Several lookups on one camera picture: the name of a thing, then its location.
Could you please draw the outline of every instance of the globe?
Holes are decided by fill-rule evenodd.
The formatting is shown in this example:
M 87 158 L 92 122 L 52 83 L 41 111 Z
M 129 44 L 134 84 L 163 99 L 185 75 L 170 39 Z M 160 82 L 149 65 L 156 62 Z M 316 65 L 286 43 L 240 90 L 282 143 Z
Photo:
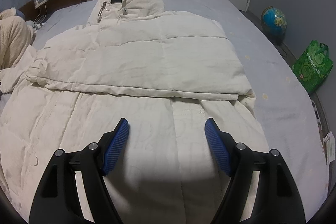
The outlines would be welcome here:
M 270 6 L 261 15 L 263 30 L 274 37 L 282 37 L 287 28 L 287 19 L 281 10 Z

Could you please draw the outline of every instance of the blue rubber pad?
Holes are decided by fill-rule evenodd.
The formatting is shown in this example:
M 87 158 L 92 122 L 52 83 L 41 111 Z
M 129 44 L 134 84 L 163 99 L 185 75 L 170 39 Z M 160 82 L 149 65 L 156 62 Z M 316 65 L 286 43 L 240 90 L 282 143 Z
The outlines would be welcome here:
M 114 169 L 120 152 L 128 138 L 128 134 L 129 124 L 125 119 L 118 128 L 118 131 L 115 133 L 113 140 L 104 154 L 104 164 L 102 171 L 105 173 L 105 175 Z
M 231 176 L 230 153 L 219 136 L 221 132 L 218 130 L 217 126 L 213 124 L 211 119 L 207 119 L 205 122 L 204 132 L 210 149 L 216 158 L 217 165 L 228 176 Z

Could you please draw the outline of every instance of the mattress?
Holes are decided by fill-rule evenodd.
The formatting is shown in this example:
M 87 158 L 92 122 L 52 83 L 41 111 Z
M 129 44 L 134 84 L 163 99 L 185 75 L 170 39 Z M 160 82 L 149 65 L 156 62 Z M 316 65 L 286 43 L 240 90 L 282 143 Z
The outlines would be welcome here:
M 163 1 L 165 10 L 189 11 L 222 25 L 257 95 L 254 111 L 269 147 L 282 153 L 310 219 L 327 196 L 329 170 L 305 90 L 273 45 L 228 0 Z M 55 12 L 38 31 L 33 46 L 41 49 L 56 34 L 85 24 L 95 3 Z

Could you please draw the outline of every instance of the green shopping bag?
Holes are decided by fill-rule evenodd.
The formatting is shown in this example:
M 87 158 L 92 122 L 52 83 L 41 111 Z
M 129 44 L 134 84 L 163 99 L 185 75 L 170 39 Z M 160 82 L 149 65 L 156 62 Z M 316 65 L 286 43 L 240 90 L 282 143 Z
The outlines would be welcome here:
M 292 66 L 292 71 L 308 94 L 311 94 L 323 83 L 332 67 L 328 46 L 313 40 Z

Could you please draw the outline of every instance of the metal screw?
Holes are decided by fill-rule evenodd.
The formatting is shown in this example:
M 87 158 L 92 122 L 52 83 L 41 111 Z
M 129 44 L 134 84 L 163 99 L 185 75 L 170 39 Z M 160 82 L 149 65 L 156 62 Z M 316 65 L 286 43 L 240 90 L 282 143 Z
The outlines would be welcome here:
M 59 157 L 59 156 L 61 156 L 63 154 L 63 150 L 62 149 L 57 149 L 56 151 L 55 151 L 55 156 L 56 157 Z
M 276 149 L 272 149 L 272 150 L 271 150 L 271 154 L 272 154 L 273 156 L 279 156 L 279 155 L 280 155 L 279 151 L 276 150 Z
M 237 143 L 236 147 L 239 149 L 239 150 L 244 150 L 246 148 L 246 145 L 244 145 L 243 143 Z
M 98 147 L 98 144 L 97 144 L 97 143 L 90 143 L 90 144 L 89 144 L 89 149 L 90 149 L 90 150 L 95 150 L 95 149 L 97 149 L 97 147 Z

